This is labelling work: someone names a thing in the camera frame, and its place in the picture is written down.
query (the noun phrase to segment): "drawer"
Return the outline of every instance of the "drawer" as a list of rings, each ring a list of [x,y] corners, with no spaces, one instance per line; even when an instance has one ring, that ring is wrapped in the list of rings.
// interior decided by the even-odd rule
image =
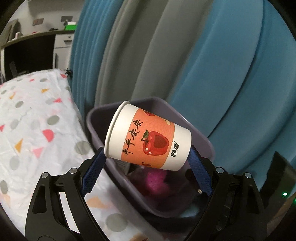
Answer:
[[[57,34],[54,42],[54,47],[70,47],[72,45],[73,38],[74,34]]]

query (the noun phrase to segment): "blue gripper pad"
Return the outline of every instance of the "blue gripper pad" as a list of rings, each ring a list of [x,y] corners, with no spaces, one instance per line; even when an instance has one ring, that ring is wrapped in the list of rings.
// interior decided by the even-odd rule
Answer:
[[[211,196],[213,193],[211,185],[211,176],[207,172],[202,161],[196,154],[193,148],[190,149],[187,161],[191,167],[191,170],[200,186],[200,189],[205,192],[208,196]]]
[[[82,178],[81,186],[81,196],[85,197],[87,193],[90,193],[105,165],[106,156],[104,154],[104,149],[102,148],[100,153],[93,157],[93,162],[86,171],[85,175]]]

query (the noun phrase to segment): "green apple leaf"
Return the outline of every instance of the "green apple leaf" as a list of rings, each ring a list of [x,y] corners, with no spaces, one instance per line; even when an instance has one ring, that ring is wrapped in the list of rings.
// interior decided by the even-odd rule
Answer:
[[[149,135],[149,131],[146,130],[145,133],[144,133],[144,135],[143,135],[143,138],[148,138],[148,135]]]

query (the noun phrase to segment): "metal screw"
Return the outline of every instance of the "metal screw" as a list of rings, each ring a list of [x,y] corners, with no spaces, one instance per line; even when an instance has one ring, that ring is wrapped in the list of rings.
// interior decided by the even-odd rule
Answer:
[[[218,173],[223,173],[224,172],[224,169],[222,168],[222,167],[217,167],[216,168],[216,172],[218,172]]]
[[[246,172],[244,175],[245,175],[246,178],[251,178],[252,177],[252,175],[250,173],[248,173],[248,172]]]
[[[41,175],[42,178],[46,178],[47,176],[48,176],[48,173],[47,173],[47,172],[44,172],[44,173],[42,173],[42,175]]]
[[[71,174],[75,174],[77,172],[77,168],[73,167],[69,171]]]

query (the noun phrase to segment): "patterned pillowcase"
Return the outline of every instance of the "patterned pillowcase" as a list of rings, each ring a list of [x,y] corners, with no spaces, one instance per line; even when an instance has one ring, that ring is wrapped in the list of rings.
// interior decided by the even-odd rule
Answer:
[[[17,77],[0,86],[0,202],[25,224],[40,175],[66,173],[91,158],[64,72]]]
[[[66,76],[58,69],[23,75],[0,86],[0,203],[23,234],[40,175],[64,174],[94,155],[76,109]],[[170,238],[137,213],[105,170],[85,200],[112,241]],[[61,201],[69,227],[78,232],[64,193]]]

